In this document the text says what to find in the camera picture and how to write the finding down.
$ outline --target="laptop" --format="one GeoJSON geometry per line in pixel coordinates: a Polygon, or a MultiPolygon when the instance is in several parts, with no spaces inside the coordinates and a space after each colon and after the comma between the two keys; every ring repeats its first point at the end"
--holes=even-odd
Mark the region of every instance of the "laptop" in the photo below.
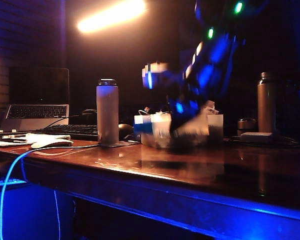
{"type": "Polygon", "coordinates": [[[34,131],[69,123],[69,70],[10,67],[9,104],[0,124],[5,132],[34,131]]]}

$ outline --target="water bottle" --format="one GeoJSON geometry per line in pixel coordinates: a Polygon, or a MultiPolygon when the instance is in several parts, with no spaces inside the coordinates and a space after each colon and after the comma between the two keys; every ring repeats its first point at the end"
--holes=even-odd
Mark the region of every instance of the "water bottle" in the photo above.
{"type": "Polygon", "coordinates": [[[258,96],[258,128],[260,133],[274,133],[276,131],[276,77],[269,73],[261,73],[257,86],[258,96]]]}
{"type": "Polygon", "coordinates": [[[96,86],[98,142],[110,146],[119,142],[119,92],[114,79],[100,79],[96,86]]]}

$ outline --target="laptop screen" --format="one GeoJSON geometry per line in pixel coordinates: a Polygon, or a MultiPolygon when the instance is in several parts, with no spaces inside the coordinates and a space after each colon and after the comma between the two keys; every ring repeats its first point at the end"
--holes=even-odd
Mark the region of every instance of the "laptop screen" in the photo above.
{"type": "Polygon", "coordinates": [[[69,70],[10,67],[10,104],[69,104],[69,70]]]}

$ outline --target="lamp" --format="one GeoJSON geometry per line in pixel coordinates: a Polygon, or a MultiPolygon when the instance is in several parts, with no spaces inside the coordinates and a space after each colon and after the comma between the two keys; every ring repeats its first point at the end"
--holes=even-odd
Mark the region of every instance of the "lamp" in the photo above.
{"type": "Polygon", "coordinates": [[[146,4],[143,0],[125,0],[82,20],[78,28],[84,33],[99,31],[136,18],[145,10],[146,4]]]}

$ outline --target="wooden desk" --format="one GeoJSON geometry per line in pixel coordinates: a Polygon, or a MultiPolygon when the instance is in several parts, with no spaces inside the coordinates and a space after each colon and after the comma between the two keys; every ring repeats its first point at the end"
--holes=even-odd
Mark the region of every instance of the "wooden desk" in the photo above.
{"type": "MultiPolygon", "coordinates": [[[[0,148],[0,172],[28,150],[0,148]]],[[[300,148],[140,144],[45,150],[21,163],[15,174],[23,165],[29,182],[218,239],[300,239],[300,148]]]]}

